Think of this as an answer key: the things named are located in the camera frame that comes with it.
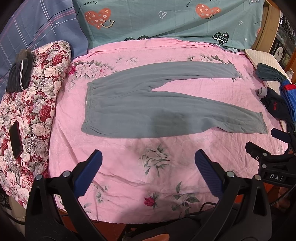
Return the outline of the grey fleece pants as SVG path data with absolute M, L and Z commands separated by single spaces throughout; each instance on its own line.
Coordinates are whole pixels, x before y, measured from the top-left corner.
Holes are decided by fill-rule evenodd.
M 82 132 L 107 138 L 163 138 L 220 128 L 267 133 L 262 113 L 203 97 L 159 91 L 175 80 L 238 78 L 233 64 L 166 62 L 123 70 L 87 85 Z

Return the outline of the blue red garment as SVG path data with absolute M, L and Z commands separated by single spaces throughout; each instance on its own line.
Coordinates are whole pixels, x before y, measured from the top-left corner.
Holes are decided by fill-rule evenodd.
M 296 97 L 295 97 L 295 85 L 291 84 L 288 79 L 280 84 L 281 96 L 287 102 L 290 110 L 290 115 L 293 121 L 295 121 L 295 108 L 296 108 Z

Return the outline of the small grey sock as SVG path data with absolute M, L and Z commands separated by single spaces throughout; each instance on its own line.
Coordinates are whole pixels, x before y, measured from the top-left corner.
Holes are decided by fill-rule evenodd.
M 259 99 L 263 99 L 268 94 L 268 88 L 261 87 L 260 89 L 256 90 L 256 94 L 257 94 L 257 96 L 258 96 Z

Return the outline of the pink floral bed sheet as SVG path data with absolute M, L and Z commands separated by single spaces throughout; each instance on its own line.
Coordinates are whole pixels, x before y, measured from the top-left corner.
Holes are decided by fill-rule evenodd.
M 216 202 L 195 152 L 237 176 L 258 162 L 253 142 L 273 154 L 280 122 L 260 102 L 262 87 L 244 53 L 173 39 L 96 47 L 71 62 L 59 92 L 50 139 L 51 177 L 94 150 L 102 166 L 79 201 L 91 219 L 112 223 L 172 220 Z

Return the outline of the dark teal garment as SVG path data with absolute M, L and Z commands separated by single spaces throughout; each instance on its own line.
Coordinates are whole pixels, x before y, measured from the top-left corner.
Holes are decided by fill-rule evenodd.
M 258 78 L 264 81 L 277 81 L 282 83 L 288 80 L 280 71 L 263 63 L 258 63 L 255 73 Z

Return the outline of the black smartphone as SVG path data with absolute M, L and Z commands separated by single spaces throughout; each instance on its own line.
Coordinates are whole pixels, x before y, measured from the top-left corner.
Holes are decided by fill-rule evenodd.
M 23 144 L 20 135 L 19 122 L 15 121 L 9 130 L 11 148 L 13 151 L 13 156 L 18 159 L 23 153 Z

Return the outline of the cream textured pillow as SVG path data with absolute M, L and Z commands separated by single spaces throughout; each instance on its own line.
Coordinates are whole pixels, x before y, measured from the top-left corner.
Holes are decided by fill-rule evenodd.
M 263 52 L 263 51 L 253 50 L 253 49 L 245 49 L 244 52 L 245 52 L 245 55 L 250 60 L 250 62 L 255 67 L 255 69 L 257 68 L 258 63 L 266 64 L 268 66 L 271 66 L 271 67 L 277 69 L 289 80 L 290 84 L 292 83 L 290 78 L 288 77 L 288 75 L 281 68 L 278 61 L 276 61 L 274 56 L 272 56 L 271 54 L 269 54 L 267 52 Z

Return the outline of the red floral quilt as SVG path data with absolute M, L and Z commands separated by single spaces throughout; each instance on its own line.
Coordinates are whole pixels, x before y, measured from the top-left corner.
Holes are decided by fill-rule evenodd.
M 56 99 L 71 62 L 64 40 L 33 51 L 28 88 L 5 93 L 1 100 L 1 187 L 23 208 L 27 207 L 34 178 L 48 175 L 49 143 Z M 23 152 L 13 156 L 9 129 L 19 124 Z

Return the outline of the dark grey folded garment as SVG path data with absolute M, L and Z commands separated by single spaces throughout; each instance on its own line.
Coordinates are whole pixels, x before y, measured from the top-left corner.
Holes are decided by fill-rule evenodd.
M 34 58 L 31 49 L 22 49 L 11 66 L 6 91 L 22 92 L 29 87 Z

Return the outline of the teal heart print pillow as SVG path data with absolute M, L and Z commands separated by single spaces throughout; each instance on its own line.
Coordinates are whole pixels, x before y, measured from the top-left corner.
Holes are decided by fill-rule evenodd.
M 73 1 L 89 47 L 126 40 L 177 38 L 249 49 L 264 1 Z

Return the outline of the blue plaid pillow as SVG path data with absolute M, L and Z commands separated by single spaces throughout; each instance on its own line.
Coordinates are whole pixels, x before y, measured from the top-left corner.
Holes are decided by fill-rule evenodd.
M 72 58 L 87 53 L 88 40 L 72 1 L 23 1 L 1 31 L 1 94 L 21 49 L 34 50 L 58 40 L 70 44 Z

